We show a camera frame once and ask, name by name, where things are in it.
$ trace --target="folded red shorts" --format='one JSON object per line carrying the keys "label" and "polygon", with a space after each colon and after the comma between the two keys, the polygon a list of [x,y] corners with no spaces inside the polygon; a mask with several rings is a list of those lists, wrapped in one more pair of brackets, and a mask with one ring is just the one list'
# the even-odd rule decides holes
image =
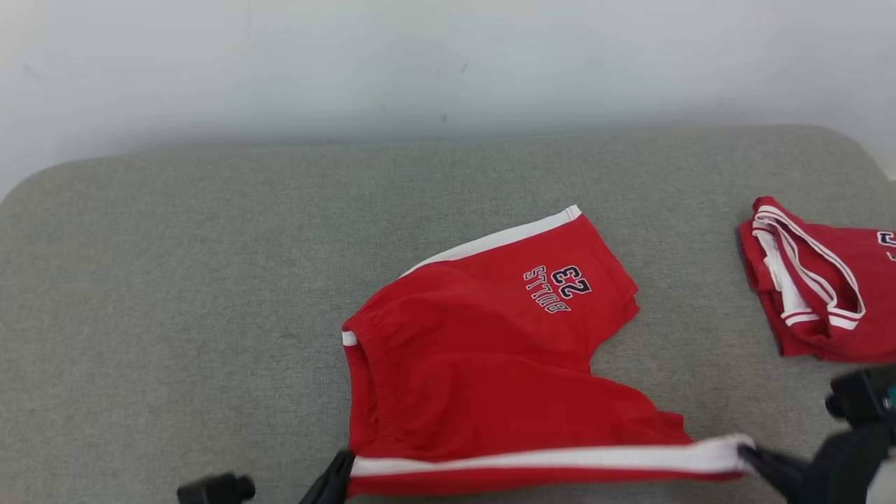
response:
{"label": "folded red shorts", "polygon": [[693,442],[680,415],[590,374],[637,287],[571,206],[431,257],[342,328],[349,493],[740,475],[746,436]]}
{"label": "folded red shorts", "polygon": [[808,224],[758,198],[740,225],[747,278],[782,356],[896,361],[896,239],[890,231]]}

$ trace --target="embroidered logo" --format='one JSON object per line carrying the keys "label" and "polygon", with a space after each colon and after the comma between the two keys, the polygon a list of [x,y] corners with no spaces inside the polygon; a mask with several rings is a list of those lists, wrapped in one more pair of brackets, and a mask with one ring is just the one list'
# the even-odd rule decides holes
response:
{"label": "embroidered logo", "polygon": [[556,270],[550,275],[542,265],[523,274],[522,279],[530,282],[526,285],[526,290],[532,291],[531,297],[548,313],[571,311],[569,305],[562,302],[560,298],[569,300],[576,294],[591,292],[591,286],[582,277],[582,271],[575,265]]}
{"label": "embroidered logo", "polygon": [[[896,247],[896,239],[894,239],[893,233],[889,231],[877,231],[877,243],[886,245],[887,247]],[[889,257],[891,261],[896,261],[896,256],[890,252],[887,252],[887,257]]]}

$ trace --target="red fabric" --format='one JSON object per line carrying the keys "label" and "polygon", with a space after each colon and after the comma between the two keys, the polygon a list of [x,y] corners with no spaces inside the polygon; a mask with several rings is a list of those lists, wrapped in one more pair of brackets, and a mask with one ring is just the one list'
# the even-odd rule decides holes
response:
{"label": "red fabric", "polygon": [[[782,251],[788,277],[819,317],[817,320],[788,326],[782,319],[781,293],[774,286],[764,263],[766,254],[754,236],[757,222],[762,224],[756,216],[763,208],[774,208],[783,216],[780,229],[772,227],[771,233]],[[774,198],[764,196],[755,201],[753,219],[741,224],[739,232],[747,279],[759,295],[782,356],[812,354],[828,361],[896,361],[896,335],[888,330],[896,322],[896,310],[892,309],[896,306],[892,288],[896,282],[896,245],[883,243],[881,231],[805,223]],[[786,241],[795,245],[796,256],[783,253]],[[857,290],[837,264],[844,265],[855,277]],[[800,269],[823,278],[833,290],[833,298],[826,299],[813,289]],[[856,324],[838,326],[831,322],[835,319]]]}
{"label": "red fabric", "polygon": [[[581,281],[590,291],[563,287],[583,291]],[[420,266],[377,292],[343,327],[358,339],[345,347],[350,449],[443,462],[546,448],[691,443],[681,416],[590,374],[597,346],[637,313],[636,292],[584,216]],[[349,491],[456,493],[669,477],[680,474],[476,469],[353,477]]]}

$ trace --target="white wall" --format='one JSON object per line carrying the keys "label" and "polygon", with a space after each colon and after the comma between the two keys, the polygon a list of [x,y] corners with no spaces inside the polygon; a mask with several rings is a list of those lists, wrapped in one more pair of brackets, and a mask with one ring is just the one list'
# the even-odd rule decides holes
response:
{"label": "white wall", "polygon": [[222,138],[808,123],[896,177],[891,0],[4,0],[0,197]]}

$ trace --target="white trim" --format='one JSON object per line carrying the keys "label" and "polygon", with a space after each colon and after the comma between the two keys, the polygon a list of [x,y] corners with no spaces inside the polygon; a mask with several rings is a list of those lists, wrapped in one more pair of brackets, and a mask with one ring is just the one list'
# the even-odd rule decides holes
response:
{"label": "white trim", "polygon": [[[791,263],[799,273],[800,277],[803,278],[806,283],[813,289],[813,291],[817,292],[823,300],[827,301],[827,309],[829,312],[829,320],[831,321],[831,324],[845,329],[854,328],[856,326],[855,320],[830,316],[830,314],[832,313],[841,317],[849,317],[858,320],[865,314],[865,303],[864,301],[862,301],[862,295],[858,290],[858,282],[856,281],[856,276],[852,273],[852,270],[849,269],[849,266],[847,266],[846,263],[844,263],[839,257],[837,257],[836,254],[831,252],[824,245],[806,234],[805,231],[800,229],[800,227],[797,226],[793,221],[791,221],[789,217],[785,215],[780,209],[764,204],[763,206],[760,206],[756,211],[756,214],[754,216],[754,226],[768,225],[774,226],[778,229],[779,234],[782,238],[781,242],[784,244],[784,249],[788,253],[788,257],[790,258]],[[825,259],[836,266],[837,269],[840,270],[849,286],[852,287],[853,291],[856,293],[859,310],[858,312],[852,312],[842,308],[837,308],[837,295],[833,288],[821,276],[805,269],[799,263],[797,245],[793,241],[793,238],[789,235],[789,232],[793,232],[800,238],[804,239],[810,247],[812,247],[816,252],[818,252]]]}
{"label": "white trim", "polygon": [[447,462],[407,458],[355,457],[352,478],[477,469],[595,469],[670,471],[694,474],[743,472],[740,445],[753,446],[744,434],[704,439],[690,445],[559,448],[477,456]]}
{"label": "white trim", "polygon": [[456,261],[457,259],[476,255],[479,252],[485,252],[491,248],[498,248],[513,243],[514,241],[520,241],[521,239],[535,236],[539,233],[552,230],[553,228],[558,228],[568,222],[572,222],[580,215],[582,215],[582,211],[579,210],[578,205],[574,204],[573,206],[567,207],[562,212],[551,215],[550,217],[545,217],[540,221],[522,224],[522,226],[516,226],[509,230],[498,231],[497,233],[490,234],[480,239],[474,239],[473,241],[468,241],[455,248],[445,250],[443,253],[436,254],[426,261],[410,268],[402,276],[416,270],[422,265],[428,265],[429,263],[436,263],[439,261]]}
{"label": "white trim", "polygon": [[355,346],[358,344],[358,337],[351,331],[342,331],[342,346]]}
{"label": "white trim", "polygon": [[855,329],[858,325],[857,320],[849,320],[848,318],[835,317],[833,315],[828,316],[828,321],[832,326],[842,327],[847,330]]}
{"label": "white trim", "polygon": [[[775,240],[774,233],[768,229],[770,227],[771,225],[769,224],[755,222],[753,236],[756,237],[759,241],[759,245],[765,252],[765,258],[762,262],[765,264],[765,269],[768,270],[769,275],[771,276],[771,281],[774,283],[775,290],[781,293],[781,303],[784,305],[784,311],[780,316],[786,320],[787,317],[797,313],[813,313],[812,308],[806,303],[806,300],[803,298],[802,294],[800,294],[799,289],[797,289],[797,285],[793,282],[793,278],[790,277],[790,273],[784,265],[784,260],[781,258],[778,242]],[[812,319],[803,317],[800,320],[794,320],[793,322],[788,323],[788,326],[792,323],[805,320]]]}
{"label": "white trim", "polygon": [[807,315],[795,315],[793,317],[784,318],[784,323],[787,324],[788,327],[793,326],[797,322],[808,322],[809,320],[820,320],[821,317],[818,317],[815,313],[807,314]]}

